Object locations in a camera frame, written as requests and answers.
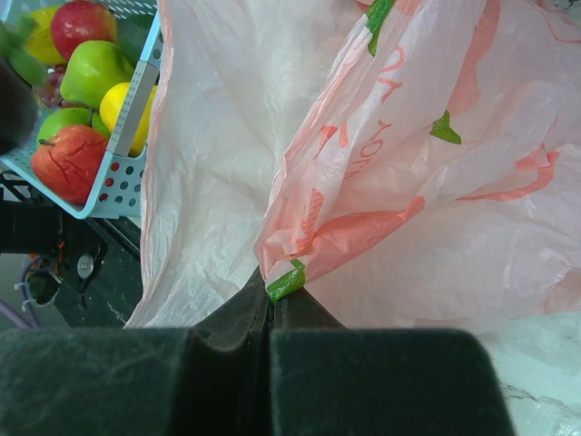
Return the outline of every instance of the green printed leaf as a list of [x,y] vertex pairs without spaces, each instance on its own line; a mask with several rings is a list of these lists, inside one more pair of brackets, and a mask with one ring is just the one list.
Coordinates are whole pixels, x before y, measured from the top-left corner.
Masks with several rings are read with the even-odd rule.
[[367,15],[367,28],[373,35],[368,45],[369,53],[373,57],[378,51],[379,31],[394,3],[396,0],[375,0],[365,13]]
[[290,263],[294,266],[294,270],[287,272],[279,280],[271,283],[271,285],[266,288],[271,296],[272,302],[277,302],[282,297],[286,297],[290,293],[297,291],[302,288],[307,281],[304,272],[305,265],[297,259],[293,259]]
[[450,127],[450,112],[446,111],[439,120],[432,125],[432,136],[453,144],[462,144],[462,138]]

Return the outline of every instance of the grape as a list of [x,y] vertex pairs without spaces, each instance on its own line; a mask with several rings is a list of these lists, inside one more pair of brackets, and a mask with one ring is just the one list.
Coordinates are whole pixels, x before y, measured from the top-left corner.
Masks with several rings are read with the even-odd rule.
[[54,69],[49,70],[47,81],[42,86],[35,88],[36,94],[49,109],[59,107],[63,99],[60,88],[65,71],[66,65],[57,65]]

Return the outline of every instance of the cable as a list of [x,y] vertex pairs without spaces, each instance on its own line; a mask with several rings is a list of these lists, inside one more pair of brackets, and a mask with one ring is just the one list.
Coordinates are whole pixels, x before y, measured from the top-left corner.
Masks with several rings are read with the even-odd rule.
[[33,327],[25,320],[18,312],[16,312],[12,307],[10,307],[6,302],[0,299],[0,312],[12,321],[16,327],[21,329],[31,330]]
[[38,301],[33,295],[32,295],[32,291],[31,291],[31,279],[33,278],[33,276],[29,276],[27,278],[26,282],[23,283],[17,283],[15,285],[15,288],[17,289],[19,286],[24,286],[25,290],[26,290],[26,300],[23,301],[22,305],[23,307],[25,306],[25,304],[32,304],[34,307],[40,307],[40,308],[44,308],[47,305],[51,304],[54,302],[54,299],[56,298],[56,295],[58,294],[58,291],[60,289],[60,285],[62,283],[62,281],[56,276],[56,273],[54,272],[54,267],[53,265],[50,265],[48,268],[35,268],[34,269],[34,274],[39,274],[39,273],[45,273],[48,274],[50,276],[50,278],[52,280],[54,280],[54,282],[57,284],[56,290],[54,291],[53,296],[50,298],[50,300],[46,301],[44,300],[44,302],[40,302]]
[[56,279],[59,283],[63,281],[63,277],[61,276],[61,273],[59,271],[63,259],[64,259],[64,243],[59,243],[56,262],[54,263],[54,274],[56,275]]
[[[42,257],[35,257],[32,261],[30,261],[29,263],[27,263],[22,271],[22,276],[20,277],[20,282],[21,283],[25,283],[26,282],[26,276],[28,275],[29,272],[31,272],[31,270],[34,268],[34,266],[41,262],[43,260]],[[26,309],[26,311],[29,313],[29,317],[30,317],[30,325],[34,328],[34,329],[40,329],[40,322],[38,321],[38,318],[36,317],[36,312],[34,311],[33,305],[30,303],[30,301],[28,300],[28,294],[26,293],[26,288],[21,284],[20,285],[20,292],[22,294],[22,299],[23,299],[23,308]]]

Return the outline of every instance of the green apple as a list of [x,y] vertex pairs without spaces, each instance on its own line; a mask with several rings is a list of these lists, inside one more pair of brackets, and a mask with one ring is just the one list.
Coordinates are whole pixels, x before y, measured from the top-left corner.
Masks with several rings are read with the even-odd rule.
[[121,82],[131,82],[132,77],[133,68],[118,45],[86,41],[74,49],[61,83],[61,96],[96,109],[107,91]]
[[36,145],[40,145],[41,140],[48,141],[56,136],[58,132],[67,125],[88,125],[94,130],[105,136],[107,139],[111,136],[107,127],[103,123],[101,116],[97,112],[93,113],[90,118],[90,109],[84,107],[67,107],[60,109],[48,115],[36,136]]

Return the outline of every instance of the artificial fruit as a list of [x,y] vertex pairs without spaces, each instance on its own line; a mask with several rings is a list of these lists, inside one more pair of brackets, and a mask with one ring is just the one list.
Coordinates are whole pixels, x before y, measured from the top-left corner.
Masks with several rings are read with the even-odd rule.
[[[99,114],[101,115],[101,118],[103,118],[104,124],[111,132],[117,123],[117,117],[121,112],[123,101],[125,100],[125,96],[129,91],[129,85],[129,83],[115,85],[107,92],[101,101]],[[142,118],[139,122],[139,125],[137,126],[137,131],[135,132],[135,137],[133,138],[131,150],[129,152],[130,156],[138,156],[145,147],[147,134],[149,132],[149,118],[152,113],[153,98],[155,97],[156,91],[157,86],[154,86],[152,93],[149,96],[149,100],[147,101],[147,105],[143,110]]]
[[51,22],[51,37],[65,60],[85,41],[117,41],[115,17],[105,6],[87,0],[62,5]]
[[46,82],[42,86],[34,89],[38,98],[49,109],[62,106],[61,83],[63,82],[65,71],[66,64],[60,64],[51,68]]
[[129,15],[119,20],[118,44],[133,68],[139,62],[152,23],[153,15],[145,14]]
[[28,17],[36,21],[36,28],[25,41],[25,49],[45,65],[64,63],[51,37],[51,22],[60,6],[49,6],[31,12]]
[[70,204],[86,203],[101,166],[107,138],[86,125],[69,125],[32,156],[36,177]]
[[56,136],[67,125],[87,125],[107,139],[111,136],[97,112],[84,107],[69,107],[55,111],[46,117],[36,136],[37,146]]
[[117,45],[87,41],[76,48],[66,67],[61,96],[96,109],[107,91],[116,84],[131,81],[132,76],[133,68]]

